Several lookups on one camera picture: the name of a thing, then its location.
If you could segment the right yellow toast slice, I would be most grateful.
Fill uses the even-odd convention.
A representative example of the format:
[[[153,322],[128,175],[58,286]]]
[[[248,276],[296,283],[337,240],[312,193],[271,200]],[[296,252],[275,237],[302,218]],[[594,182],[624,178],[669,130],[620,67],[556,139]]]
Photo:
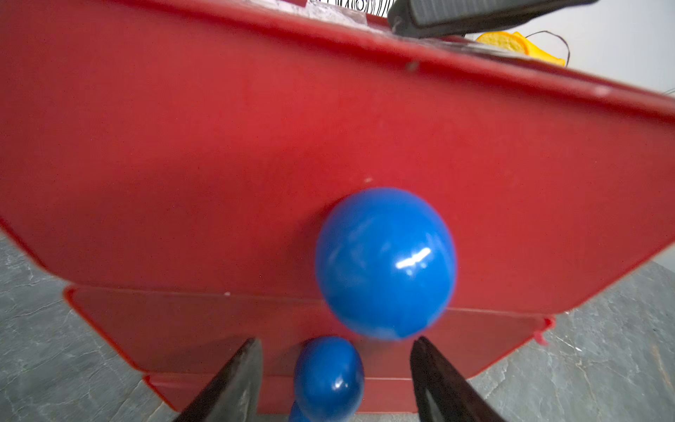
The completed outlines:
[[[557,58],[545,52],[544,50],[534,45],[534,43],[532,43],[528,38],[526,38],[522,34],[515,32],[513,35],[519,38],[525,44],[525,51],[527,56],[530,56],[536,60],[540,60],[561,67],[565,67],[567,65],[567,62],[564,59]]]

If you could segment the left yellow toast slice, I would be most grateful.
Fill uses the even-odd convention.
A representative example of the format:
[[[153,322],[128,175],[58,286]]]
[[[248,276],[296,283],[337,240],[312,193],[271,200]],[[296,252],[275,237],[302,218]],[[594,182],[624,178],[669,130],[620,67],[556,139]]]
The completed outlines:
[[[523,54],[525,56],[529,55],[529,46],[527,45],[527,42],[525,42],[525,39],[522,36],[516,35],[515,33],[483,33],[476,39],[476,42],[492,47],[498,47],[499,49],[504,49],[506,51]]]

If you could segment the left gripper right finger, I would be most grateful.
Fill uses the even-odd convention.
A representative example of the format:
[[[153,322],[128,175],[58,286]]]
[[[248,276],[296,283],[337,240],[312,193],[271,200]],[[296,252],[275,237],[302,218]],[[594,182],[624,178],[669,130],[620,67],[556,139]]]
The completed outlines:
[[[504,422],[426,337],[414,341],[410,365],[421,421]]]

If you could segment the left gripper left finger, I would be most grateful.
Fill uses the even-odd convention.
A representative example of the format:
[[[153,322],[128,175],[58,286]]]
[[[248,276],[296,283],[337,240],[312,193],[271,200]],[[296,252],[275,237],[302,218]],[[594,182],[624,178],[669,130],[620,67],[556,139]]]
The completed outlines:
[[[262,342],[250,338],[174,421],[253,421],[262,381]]]

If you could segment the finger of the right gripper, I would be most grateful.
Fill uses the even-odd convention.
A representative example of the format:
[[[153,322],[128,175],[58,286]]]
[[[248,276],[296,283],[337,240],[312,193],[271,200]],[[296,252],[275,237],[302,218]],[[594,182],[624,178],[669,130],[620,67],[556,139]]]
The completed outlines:
[[[415,39],[502,31],[595,0],[398,0],[388,10],[392,32]]]

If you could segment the yellow toast slice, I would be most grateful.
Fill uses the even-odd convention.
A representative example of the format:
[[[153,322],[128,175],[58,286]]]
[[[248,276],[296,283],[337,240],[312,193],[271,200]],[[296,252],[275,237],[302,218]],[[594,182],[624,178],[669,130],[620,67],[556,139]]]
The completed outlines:
[[[528,38],[526,38],[522,34],[515,32],[513,35],[519,38],[525,44],[525,51],[527,56],[530,56],[536,60],[540,60],[561,67],[565,67],[567,65],[567,62],[564,59],[557,58],[545,52],[544,50],[534,45],[534,43],[532,43]]]
[[[516,35],[515,33],[483,33],[476,39],[476,42],[492,47],[498,47],[499,49],[504,49],[506,51],[523,54],[525,56],[529,55],[529,46],[527,45],[527,42],[525,42],[525,39],[522,36]]]

